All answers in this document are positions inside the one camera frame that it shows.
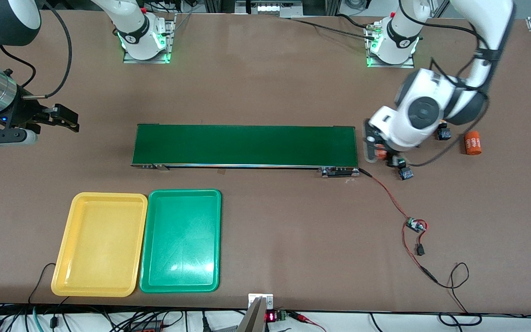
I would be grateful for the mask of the yellow plastic tray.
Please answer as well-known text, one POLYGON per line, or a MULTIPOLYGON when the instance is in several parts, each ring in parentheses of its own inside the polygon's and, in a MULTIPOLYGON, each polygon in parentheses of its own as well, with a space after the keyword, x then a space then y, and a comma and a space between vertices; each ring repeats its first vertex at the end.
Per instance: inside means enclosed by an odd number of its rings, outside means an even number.
POLYGON ((57 296, 127 297, 138 280, 148 199, 82 192, 71 203, 51 290, 57 296))

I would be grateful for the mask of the green plastic tray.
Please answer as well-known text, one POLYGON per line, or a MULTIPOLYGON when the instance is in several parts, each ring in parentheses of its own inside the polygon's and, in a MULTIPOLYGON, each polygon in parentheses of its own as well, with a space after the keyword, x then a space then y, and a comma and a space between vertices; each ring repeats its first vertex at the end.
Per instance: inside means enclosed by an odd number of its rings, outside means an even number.
POLYGON ((162 189, 149 195, 140 290, 208 293, 219 286, 222 194, 162 189))

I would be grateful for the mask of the red clip lead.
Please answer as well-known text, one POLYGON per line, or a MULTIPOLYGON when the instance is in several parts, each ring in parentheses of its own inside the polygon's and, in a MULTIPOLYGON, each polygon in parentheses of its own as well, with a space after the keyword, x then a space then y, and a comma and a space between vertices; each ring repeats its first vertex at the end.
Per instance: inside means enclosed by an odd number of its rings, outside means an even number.
POLYGON ((292 318, 294 320, 297 320, 300 323, 316 326, 316 327, 320 328, 323 332, 327 332, 327 330, 324 327, 322 327, 320 324, 315 323, 314 321, 312 321, 311 319, 308 319, 306 316, 304 316, 302 314, 299 314, 299 313, 297 313, 295 311, 289 311, 289 310, 286 310, 286 314, 290 318, 292 318))

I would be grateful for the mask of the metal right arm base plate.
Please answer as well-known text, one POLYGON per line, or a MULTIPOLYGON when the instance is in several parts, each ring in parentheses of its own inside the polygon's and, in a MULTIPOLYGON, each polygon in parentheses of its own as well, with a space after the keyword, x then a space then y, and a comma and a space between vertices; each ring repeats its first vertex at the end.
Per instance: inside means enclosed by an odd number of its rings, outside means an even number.
POLYGON ((138 59, 133 57, 131 53, 132 44, 126 42, 120 34, 118 37, 122 49, 124 50, 123 63, 124 64, 168 64, 171 61, 171 51, 173 47, 174 31, 176 21, 166 20, 158 17, 153 13, 146 13, 145 17, 149 18, 149 32, 142 38, 139 43, 134 45, 135 55, 151 55, 152 51, 156 50, 152 57, 148 59, 138 59))

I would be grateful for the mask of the small green circuit board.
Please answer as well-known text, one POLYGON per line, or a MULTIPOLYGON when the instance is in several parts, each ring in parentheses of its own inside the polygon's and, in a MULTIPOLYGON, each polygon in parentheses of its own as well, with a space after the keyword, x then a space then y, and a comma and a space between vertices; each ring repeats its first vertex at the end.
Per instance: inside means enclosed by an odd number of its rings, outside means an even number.
POLYGON ((411 229, 416 233, 423 233, 428 229, 428 225, 425 220, 415 219, 413 217, 409 217, 405 225, 407 228, 411 229))

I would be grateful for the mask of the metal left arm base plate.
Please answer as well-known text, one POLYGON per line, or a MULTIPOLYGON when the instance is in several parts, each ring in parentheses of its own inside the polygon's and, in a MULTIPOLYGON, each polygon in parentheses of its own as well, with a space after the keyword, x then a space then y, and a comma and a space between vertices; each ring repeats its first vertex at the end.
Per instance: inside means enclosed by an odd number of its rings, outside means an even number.
POLYGON ((364 30, 365 36, 371 36, 371 40, 366 41, 366 62, 367 67, 394 67, 400 69, 413 69, 413 54, 419 37, 405 39, 397 42, 404 48, 399 48, 394 41, 386 35, 386 27, 389 17, 376 21, 374 25, 368 25, 364 30))

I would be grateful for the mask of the silver mounting bracket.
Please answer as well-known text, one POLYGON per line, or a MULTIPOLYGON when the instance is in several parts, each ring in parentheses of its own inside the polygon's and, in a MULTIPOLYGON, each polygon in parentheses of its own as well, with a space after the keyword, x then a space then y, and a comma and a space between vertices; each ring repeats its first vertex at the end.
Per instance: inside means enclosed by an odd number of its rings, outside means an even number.
POLYGON ((267 310, 274 309, 273 294, 262 294, 262 293, 249 293, 248 294, 248 308, 252 305, 254 300, 258 300, 259 298, 264 298, 264 302, 267 307, 267 310))

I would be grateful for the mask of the green conveyor belt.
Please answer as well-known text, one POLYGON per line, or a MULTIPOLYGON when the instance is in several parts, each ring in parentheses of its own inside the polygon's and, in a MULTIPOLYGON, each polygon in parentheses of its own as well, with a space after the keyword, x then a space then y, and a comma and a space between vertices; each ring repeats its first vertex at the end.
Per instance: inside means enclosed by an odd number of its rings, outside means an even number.
POLYGON ((317 170, 360 175, 349 126, 139 124, 131 166, 317 170))

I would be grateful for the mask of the green push button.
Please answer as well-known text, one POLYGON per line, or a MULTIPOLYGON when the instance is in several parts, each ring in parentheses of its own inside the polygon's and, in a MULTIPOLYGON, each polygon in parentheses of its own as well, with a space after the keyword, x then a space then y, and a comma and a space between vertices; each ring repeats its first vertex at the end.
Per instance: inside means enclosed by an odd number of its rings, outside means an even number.
POLYGON ((401 157, 393 157, 394 166, 397 168, 397 173, 401 180, 413 178, 413 171, 407 164, 406 160, 401 157))

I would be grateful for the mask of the grey light box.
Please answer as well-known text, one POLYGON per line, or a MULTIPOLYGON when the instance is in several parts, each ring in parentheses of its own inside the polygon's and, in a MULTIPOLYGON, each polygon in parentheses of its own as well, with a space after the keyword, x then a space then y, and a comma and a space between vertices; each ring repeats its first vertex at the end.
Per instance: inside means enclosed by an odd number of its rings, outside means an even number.
POLYGON ((304 12, 301 0, 235 0, 234 13, 292 18, 304 12))

